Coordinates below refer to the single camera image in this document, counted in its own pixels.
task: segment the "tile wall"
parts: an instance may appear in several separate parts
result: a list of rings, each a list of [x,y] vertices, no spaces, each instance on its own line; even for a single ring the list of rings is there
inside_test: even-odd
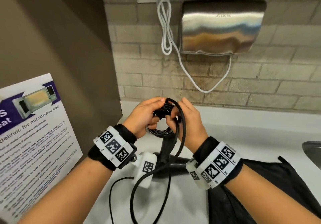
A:
[[[177,35],[184,0],[171,1]],[[251,51],[233,57],[227,79],[203,94],[184,75],[175,52],[162,54],[155,3],[104,0],[122,100],[162,95],[219,107],[321,113],[321,0],[266,1],[263,26]],[[227,57],[182,59],[203,89],[216,84],[228,66]]]

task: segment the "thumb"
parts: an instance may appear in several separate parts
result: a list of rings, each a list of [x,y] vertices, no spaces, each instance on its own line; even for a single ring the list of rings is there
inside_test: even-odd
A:
[[[163,107],[164,104],[165,104],[165,98],[161,98],[160,100],[149,104],[148,107],[151,108],[152,111],[155,111],[155,110]]]
[[[173,132],[175,133],[175,131],[176,131],[176,124],[175,124],[174,120],[173,120],[173,119],[171,118],[171,116],[169,116],[169,115],[166,115],[165,118],[166,118],[166,124],[167,124],[167,125],[170,127],[170,129],[172,129]]]

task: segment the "person's left hand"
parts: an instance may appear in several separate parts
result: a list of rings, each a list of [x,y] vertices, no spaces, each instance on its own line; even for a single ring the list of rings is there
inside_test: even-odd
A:
[[[164,97],[154,97],[138,104],[127,117],[123,125],[131,131],[136,138],[146,134],[146,125],[149,129],[156,129],[158,117],[153,117],[153,112],[165,104]]]

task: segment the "white countertop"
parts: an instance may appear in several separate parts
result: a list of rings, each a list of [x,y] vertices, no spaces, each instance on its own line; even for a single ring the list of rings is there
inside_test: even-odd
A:
[[[121,101],[124,117],[128,116],[137,102]],[[242,158],[264,162],[279,162],[282,156],[305,181],[315,198],[321,203],[321,170],[304,154],[302,143],[321,141],[321,115],[269,112],[244,109],[200,107],[202,121],[209,135],[230,144]],[[164,120],[160,127],[165,127]],[[162,139],[146,135],[135,145],[141,151],[158,152]],[[184,148],[181,157],[191,157]],[[111,223],[108,197],[112,183],[131,176],[132,165],[117,169],[110,178],[85,224]],[[136,219],[140,224],[152,223],[163,203],[167,180],[152,182],[149,189],[138,188],[135,194]],[[129,199],[133,188],[131,180],[117,183],[112,192],[112,208],[115,224],[132,223]],[[206,192],[196,187],[189,175],[172,177],[169,197],[158,223],[208,224]]]

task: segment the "person's right hand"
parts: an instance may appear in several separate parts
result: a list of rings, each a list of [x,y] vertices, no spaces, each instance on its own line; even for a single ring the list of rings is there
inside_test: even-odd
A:
[[[186,139],[185,146],[192,152],[201,146],[201,144],[207,139],[208,135],[201,121],[200,112],[189,102],[186,98],[178,101],[178,104],[182,108],[186,121]],[[173,120],[174,117],[179,115],[179,110],[175,106],[172,109],[171,116],[166,116],[167,125],[175,132],[176,124]],[[179,124],[179,140],[182,140],[183,127],[182,123]]]

